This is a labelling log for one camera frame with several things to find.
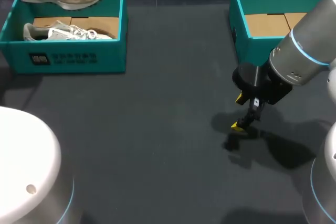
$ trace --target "shoe sole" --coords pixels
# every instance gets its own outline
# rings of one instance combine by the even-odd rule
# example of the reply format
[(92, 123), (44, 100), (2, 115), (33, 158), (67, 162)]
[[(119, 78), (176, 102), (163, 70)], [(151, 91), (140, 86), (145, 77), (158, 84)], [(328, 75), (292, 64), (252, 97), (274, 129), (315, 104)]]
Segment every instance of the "shoe sole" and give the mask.
[(80, 10), (89, 7), (91, 5), (94, 5), (100, 0), (95, 0), (91, 3), (85, 3), (85, 4), (67, 4), (61, 1), (53, 1), (53, 0), (21, 0), (21, 1), (27, 3), (54, 3), (62, 7), (64, 10)]

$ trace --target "shoelace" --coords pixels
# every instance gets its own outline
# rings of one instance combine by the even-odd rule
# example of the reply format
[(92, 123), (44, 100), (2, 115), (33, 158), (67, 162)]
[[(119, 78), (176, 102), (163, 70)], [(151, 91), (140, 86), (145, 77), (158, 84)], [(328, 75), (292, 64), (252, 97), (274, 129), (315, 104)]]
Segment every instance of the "shoelace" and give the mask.
[(97, 32), (94, 30), (84, 30), (79, 28), (78, 26), (71, 25), (70, 33), (73, 35), (73, 38), (81, 38), (81, 39), (96, 39)]

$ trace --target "gray mat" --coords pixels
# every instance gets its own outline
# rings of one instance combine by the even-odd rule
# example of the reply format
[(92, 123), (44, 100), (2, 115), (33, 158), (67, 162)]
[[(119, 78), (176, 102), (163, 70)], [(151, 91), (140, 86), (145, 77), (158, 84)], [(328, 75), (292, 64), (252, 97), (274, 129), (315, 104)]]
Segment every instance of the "gray mat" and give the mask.
[(90, 223), (306, 223), (300, 194), (336, 121), (328, 73), (232, 134), (247, 107), (235, 104), (228, 1), (128, 3), (126, 74), (0, 72), (3, 105), (59, 138)]

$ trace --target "gray robot arm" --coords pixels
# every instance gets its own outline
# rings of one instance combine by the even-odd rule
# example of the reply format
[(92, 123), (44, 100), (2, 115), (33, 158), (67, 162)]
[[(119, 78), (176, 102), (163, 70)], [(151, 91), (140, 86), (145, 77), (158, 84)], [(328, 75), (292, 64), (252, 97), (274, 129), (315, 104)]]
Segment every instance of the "gray robot arm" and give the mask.
[(275, 104), (292, 86), (309, 82), (319, 72), (331, 70), (328, 89), (336, 103), (336, 0), (321, 0), (271, 51), (263, 66), (240, 64), (233, 73), (241, 89), (236, 100), (250, 100), (249, 110), (232, 128), (244, 130), (260, 119), (266, 103)]
[(321, 0), (269, 57), (274, 71), (291, 85), (304, 85), (336, 58), (336, 0)]

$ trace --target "teal box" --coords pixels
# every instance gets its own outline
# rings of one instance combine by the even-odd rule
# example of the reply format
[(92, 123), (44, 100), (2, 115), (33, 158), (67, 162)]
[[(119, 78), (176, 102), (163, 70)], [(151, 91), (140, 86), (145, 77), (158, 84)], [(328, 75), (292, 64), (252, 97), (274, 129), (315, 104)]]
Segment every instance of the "teal box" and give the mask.
[[(118, 38), (23, 41), (24, 24), (33, 23), (36, 17), (118, 17)], [(125, 0), (100, 0), (93, 6), (76, 11), (64, 10), (51, 3), (32, 4), (14, 0), (0, 33), (0, 50), (17, 73), (124, 72), (127, 28)], [(46, 56), (46, 61), (36, 64), (34, 56)]]
[(307, 13), (320, 0), (230, 0), (229, 23), (239, 62), (257, 66), (268, 60), (269, 54), (284, 37), (252, 37), (244, 15)]

